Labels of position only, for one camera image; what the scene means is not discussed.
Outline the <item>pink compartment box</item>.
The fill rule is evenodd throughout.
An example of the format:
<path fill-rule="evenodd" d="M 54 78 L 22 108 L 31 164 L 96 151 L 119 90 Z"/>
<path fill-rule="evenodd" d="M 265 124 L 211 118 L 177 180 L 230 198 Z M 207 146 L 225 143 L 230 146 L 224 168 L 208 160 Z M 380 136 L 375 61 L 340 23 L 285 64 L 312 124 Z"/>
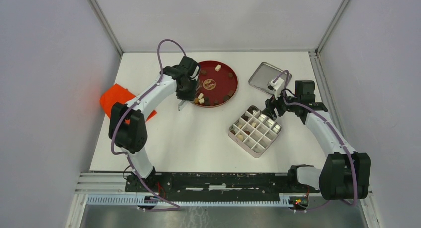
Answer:
<path fill-rule="evenodd" d="M 228 136 L 253 158 L 260 158 L 279 136 L 282 126 L 251 105 L 229 127 Z"/>

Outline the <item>metal tongs white handle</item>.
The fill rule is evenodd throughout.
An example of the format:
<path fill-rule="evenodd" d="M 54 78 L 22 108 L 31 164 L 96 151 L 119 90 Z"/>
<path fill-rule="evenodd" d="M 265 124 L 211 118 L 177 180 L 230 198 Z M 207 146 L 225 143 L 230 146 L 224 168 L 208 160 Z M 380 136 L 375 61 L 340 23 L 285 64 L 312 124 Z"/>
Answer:
<path fill-rule="evenodd" d="M 176 96 L 181 101 L 178 104 L 178 111 L 181 111 L 187 101 L 193 101 L 198 90 L 198 80 L 181 78 L 177 84 Z"/>

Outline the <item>silver tin lid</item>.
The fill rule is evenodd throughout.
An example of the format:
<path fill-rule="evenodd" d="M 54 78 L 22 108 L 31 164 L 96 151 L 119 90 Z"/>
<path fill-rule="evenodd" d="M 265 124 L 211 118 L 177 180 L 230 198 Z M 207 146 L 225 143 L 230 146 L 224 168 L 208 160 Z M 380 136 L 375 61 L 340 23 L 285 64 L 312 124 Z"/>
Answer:
<path fill-rule="evenodd" d="M 268 90 L 267 84 L 269 81 L 279 77 L 282 77 L 285 80 L 285 88 L 291 81 L 292 74 L 285 73 L 284 70 L 267 62 L 261 62 L 249 78 L 248 83 L 251 87 L 258 89 L 268 95 L 272 95 Z"/>

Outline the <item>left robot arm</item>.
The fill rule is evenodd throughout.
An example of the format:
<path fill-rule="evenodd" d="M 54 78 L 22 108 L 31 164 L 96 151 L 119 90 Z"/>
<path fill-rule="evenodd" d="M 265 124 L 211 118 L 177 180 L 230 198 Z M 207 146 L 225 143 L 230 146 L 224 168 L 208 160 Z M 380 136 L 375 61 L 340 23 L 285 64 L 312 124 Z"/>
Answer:
<path fill-rule="evenodd" d="M 140 95 L 112 106 L 108 132 L 111 152 L 117 155 L 115 148 L 121 148 L 121 153 L 126 155 L 138 176 L 137 186 L 144 192 L 150 192 L 156 186 L 156 179 L 151 175 L 155 169 L 145 149 L 148 139 L 146 119 L 173 94 L 179 100 L 193 101 L 199 72 L 199 63 L 183 56 L 180 63 L 162 67 L 156 80 Z"/>

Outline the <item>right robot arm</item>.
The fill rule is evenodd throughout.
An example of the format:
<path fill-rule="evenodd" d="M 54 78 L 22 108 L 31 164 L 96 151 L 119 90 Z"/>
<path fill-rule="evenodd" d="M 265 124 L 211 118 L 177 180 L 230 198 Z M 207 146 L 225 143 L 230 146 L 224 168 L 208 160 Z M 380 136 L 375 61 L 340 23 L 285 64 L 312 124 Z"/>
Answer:
<path fill-rule="evenodd" d="M 288 96 L 282 79 L 268 83 L 273 94 L 265 101 L 263 114 L 271 119 L 294 113 L 314 135 L 326 160 L 322 169 L 311 165 L 295 165 L 287 178 L 287 187 L 300 192 L 307 185 L 321 192 L 325 200 L 365 199 L 369 192 L 371 159 L 357 152 L 333 124 L 327 107 L 316 101 L 315 83 L 297 80 L 295 92 Z"/>

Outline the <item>red round tray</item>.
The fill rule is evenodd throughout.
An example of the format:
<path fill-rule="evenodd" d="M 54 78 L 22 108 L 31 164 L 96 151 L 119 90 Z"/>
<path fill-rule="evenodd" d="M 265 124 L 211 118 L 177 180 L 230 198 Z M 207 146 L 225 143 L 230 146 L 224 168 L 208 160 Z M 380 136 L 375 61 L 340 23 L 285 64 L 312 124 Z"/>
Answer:
<path fill-rule="evenodd" d="M 219 61 L 199 62 L 198 90 L 192 102 L 203 108 L 215 108 L 227 103 L 237 92 L 239 82 L 235 71 Z"/>

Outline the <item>orange cloth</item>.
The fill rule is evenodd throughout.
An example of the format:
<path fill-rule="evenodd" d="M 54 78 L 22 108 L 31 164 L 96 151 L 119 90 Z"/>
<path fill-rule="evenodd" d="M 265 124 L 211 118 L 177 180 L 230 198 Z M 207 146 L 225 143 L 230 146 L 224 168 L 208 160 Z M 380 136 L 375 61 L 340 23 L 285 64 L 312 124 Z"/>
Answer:
<path fill-rule="evenodd" d="M 125 102 L 135 98 L 135 95 L 129 92 L 128 89 L 123 88 L 119 84 L 114 84 L 100 97 L 100 105 L 104 110 L 108 118 L 111 117 L 112 106 L 119 102 L 124 104 Z"/>

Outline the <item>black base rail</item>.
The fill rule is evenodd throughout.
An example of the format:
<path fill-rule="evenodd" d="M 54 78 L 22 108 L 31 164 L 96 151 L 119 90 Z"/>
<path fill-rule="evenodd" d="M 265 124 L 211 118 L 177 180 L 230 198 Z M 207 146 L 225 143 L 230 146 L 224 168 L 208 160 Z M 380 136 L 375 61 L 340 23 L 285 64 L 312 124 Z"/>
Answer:
<path fill-rule="evenodd" d="M 144 180 L 147 187 L 130 173 L 126 192 L 151 189 L 171 202 L 259 202 L 278 201 L 280 194 L 318 193 L 300 184 L 287 173 L 181 173 L 162 172 Z"/>

